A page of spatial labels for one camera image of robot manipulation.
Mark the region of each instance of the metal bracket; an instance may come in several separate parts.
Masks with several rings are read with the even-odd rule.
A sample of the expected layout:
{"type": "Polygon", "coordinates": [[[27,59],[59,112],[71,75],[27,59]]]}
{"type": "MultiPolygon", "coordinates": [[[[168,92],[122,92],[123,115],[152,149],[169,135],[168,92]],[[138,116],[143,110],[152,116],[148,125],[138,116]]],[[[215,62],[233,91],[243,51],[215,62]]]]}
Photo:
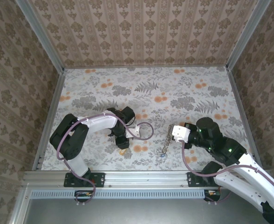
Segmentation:
{"type": "MultiPolygon", "coordinates": [[[[140,127],[139,126],[136,126],[135,128],[129,128],[129,130],[137,137],[140,137],[139,135],[139,129],[140,127]]],[[[133,138],[134,136],[131,135],[127,130],[126,130],[126,138],[133,138]]]]}
{"type": "Polygon", "coordinates": [[[193,173],[187,173],[189,187],[218,187],[218,185],[211,179],[203,179],[201,176],[196,176],[193,173]]]}
{"type": "Polygon", "coordinates": [[[191,132],[190,129],[186,127],[178,126],[178,125],[174,125],[172,129],[172,135],[176,142],[179,142],[182,140],[185,143],[187,143],[190,132],[191,132]]]}
{"type": "MultiPolygon", "coordinates": [[[[97,188],[103,188],[105,183],[105,173],[90,173],[89,180],[92,181],[97,188]]],[[[67,173],[63,186],[65,188],[90,188],[90,183],[76,178],[72,173],[67,173]]]]}

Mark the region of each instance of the table surface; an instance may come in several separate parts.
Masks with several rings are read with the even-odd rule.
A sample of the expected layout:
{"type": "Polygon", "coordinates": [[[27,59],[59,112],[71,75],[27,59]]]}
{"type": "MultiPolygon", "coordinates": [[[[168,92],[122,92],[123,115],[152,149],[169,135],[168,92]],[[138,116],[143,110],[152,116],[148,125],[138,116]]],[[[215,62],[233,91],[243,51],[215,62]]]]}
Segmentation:
{"type": "MultiPolygon", "coordinates": [[[[109,107],[132,108],[134,124],[148,121],[154,135],[147,141],[130,140],[120,150],[110,130],[88,135],[82,155],[91,170],[186,170],[181,159],[181,143],[172,142],[164,157],[162,149],[170,124],[195,124],[210,117],[221,132],[250,151],[240,113],[224,67],[112,68],[65,70],[66,79],[55,115],[52,132],[63,117],[91,116],[109,107]]],[[[142,137],[151,129],[140,128],[142,137]]],[[[201,170],[213,158],[202,148],[185,152],[190,167],[201,170]]],[[[66,170],[48,144],[42,170],[66,170]]]]}
{"type": "Polygon", "coordinates": [[[24,224],[70,223],[268,224],[253,205],[235,194],[217,205],[203,199],[93,199],[84,206],[70,199],[30,200],[24,224]]]}

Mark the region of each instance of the orange flower pattern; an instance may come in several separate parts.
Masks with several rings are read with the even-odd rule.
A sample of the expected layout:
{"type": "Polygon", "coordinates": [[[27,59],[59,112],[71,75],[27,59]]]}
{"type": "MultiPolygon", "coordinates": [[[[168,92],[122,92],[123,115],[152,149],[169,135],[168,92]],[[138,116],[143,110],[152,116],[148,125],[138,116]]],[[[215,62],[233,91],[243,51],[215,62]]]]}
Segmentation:
{"type": "MultiPolygon", "coordinates": [[[[93,170],[183,170],[181,145],[171,142],[164,147],[169,124],[195,124],[201,117],[218,122],[224,135],[249,149],[240,114],[224,67],[120,68],[67,70],[53,130],[68,113],[91,116],[109,107],[131,107],[136,120],[150,122],[155,130],[147,141],[130,140],[130,147],[120,150],[110,130],[87,137],[83,157],[93,170]]],[[[142,137],[151,129],[142,126],[142,137]]],[[[193,169],[202,169],[211,157],[193,147],[186,150],[186,160],[193,169]]],[[[48,145],[42,169],[63,169],[48,145]]]]}

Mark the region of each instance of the damask wallpaper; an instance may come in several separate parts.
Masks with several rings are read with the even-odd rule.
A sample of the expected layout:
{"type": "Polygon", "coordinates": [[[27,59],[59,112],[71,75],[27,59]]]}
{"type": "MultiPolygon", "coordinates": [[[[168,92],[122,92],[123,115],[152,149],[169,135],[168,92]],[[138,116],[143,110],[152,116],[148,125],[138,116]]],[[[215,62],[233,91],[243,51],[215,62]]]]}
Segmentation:
{"type": "Polygon", "coordinates": [[[233,68],[263,166],[274,174],[274,0],[233,68]]]}
{"type": "Polygon", "coordinates": [[[57,79],[15,1],[0,0],[0,224],[31,170],[57,79]]]}
{"type": "Polygon", "coordinates": [[[257,0],[29,0],[65,67],[225,64],[257,0]]]}

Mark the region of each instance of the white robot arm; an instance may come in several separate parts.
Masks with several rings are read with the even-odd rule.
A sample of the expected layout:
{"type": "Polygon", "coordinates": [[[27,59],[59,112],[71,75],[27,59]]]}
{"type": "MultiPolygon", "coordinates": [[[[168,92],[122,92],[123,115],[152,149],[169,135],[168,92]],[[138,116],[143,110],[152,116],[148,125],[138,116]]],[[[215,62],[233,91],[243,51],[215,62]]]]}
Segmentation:
{"type": "Polygon", "coordinates": [[[263,170],[247,153],[245,148],[237,141],[225,137],[219,130],[217,123],[211,118],[201,118],[196,125],[185,123],[182,126],[173,126],[171,133],[173,140],[183,142],[182,155],[187,168],[191,173],[201,176],[203,181],[209,181],[207,177],[213,176],[213,181],[233,193],[247,200],[255,206],[263,217],[271,224],[274,224],[274,178],[263,170]],[[214,173],[214,167],[220,167],[215,162],[207,166],[212,168],[212,173],[196,173],[185,161],[185,149],[192,145],[204,148],[212,157],[224,165],[225,169],[219,169],[214,173]],[[229,171],[235,171],[245,180],[240,179],[229,171]]]}
{"type": "Polygon", "coordinates": [[[103,129],[110,129],[111,134],[109,136],[115,136],[116,145],[120,149],[128,148],[130,145],[129,138],[140,138],[139,126],[135,128],[126,126],[134,117],[135,114],[129,107],[122,111],[109,108],[101,114],[88,118],[77,118],[68,114],[51,135],[50,143],[57,150],[59,160],[66,160],[70,169],[78,176],[87,176],[90,169],[81,155],[86,136],[103,129]]]}

